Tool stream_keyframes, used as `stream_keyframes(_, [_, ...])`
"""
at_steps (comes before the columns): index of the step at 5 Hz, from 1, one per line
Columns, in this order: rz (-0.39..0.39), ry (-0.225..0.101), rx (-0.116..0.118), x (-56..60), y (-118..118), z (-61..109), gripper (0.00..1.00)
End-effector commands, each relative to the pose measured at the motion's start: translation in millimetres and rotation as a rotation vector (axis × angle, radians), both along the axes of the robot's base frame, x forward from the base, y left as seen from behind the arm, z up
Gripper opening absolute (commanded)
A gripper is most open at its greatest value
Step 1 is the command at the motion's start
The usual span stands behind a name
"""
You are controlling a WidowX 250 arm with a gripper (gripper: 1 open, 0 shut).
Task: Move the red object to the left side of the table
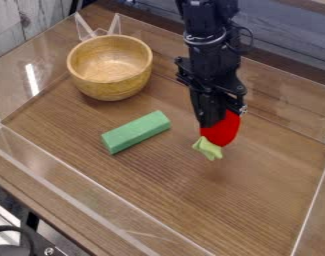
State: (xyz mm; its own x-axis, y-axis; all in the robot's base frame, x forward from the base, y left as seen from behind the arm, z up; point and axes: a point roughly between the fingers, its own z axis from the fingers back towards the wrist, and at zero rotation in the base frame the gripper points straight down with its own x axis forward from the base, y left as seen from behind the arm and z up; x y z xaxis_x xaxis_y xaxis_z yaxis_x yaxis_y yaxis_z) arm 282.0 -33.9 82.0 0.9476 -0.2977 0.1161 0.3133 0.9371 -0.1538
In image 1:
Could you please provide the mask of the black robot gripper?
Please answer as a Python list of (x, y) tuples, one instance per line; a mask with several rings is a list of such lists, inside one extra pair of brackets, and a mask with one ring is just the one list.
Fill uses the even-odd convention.
[(247, 86), (237, 71), (244, 50), (237, 32), (196, 37), (185, 34), (189, 56), (177, 57), (177, 79), (191, 89), (197, 120), (207, 128), (227, 117), (227, 110), (237, 115), (247, 111)]

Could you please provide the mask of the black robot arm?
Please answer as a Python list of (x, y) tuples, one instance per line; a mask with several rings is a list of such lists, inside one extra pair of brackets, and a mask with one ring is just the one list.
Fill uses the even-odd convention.
[(237, 0), (176, 0), (185, 23), (184, 42), (189, 55), (177, 57), (177, 79), (191, 90), (200, 126), (211, 128), (232, 112), (247, 111), (248, 88), (239, 78), (243, 51), (241, 26), (233, 21)]

